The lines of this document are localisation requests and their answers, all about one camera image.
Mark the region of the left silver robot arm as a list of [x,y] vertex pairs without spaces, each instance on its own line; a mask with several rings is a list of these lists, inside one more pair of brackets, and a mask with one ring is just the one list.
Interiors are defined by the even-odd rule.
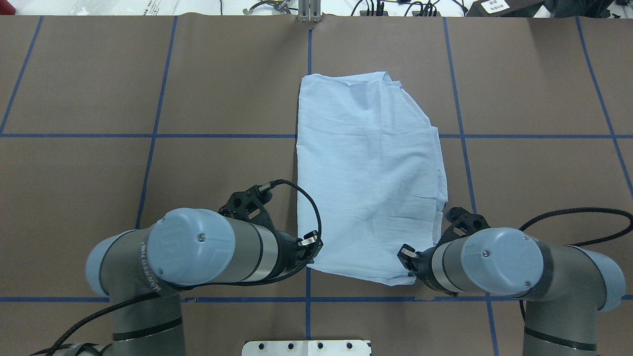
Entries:
[[184,356],[181,293],[210,285],[283,281],[314,261],[321,219],[304,237],[277,230],[267,211],[176,208],[149,228],[97,244],[86,279],[111,306],[74,324],[39,356]]

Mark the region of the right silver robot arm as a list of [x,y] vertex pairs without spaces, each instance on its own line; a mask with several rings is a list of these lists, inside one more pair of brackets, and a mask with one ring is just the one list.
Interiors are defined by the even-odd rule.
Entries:
[[525,303],[525,356],[596,356],[597,318],[617,308],[626,278],[610,257],[551,245],[515,228],[485,228],[398,259],[429,288],[487,292]]

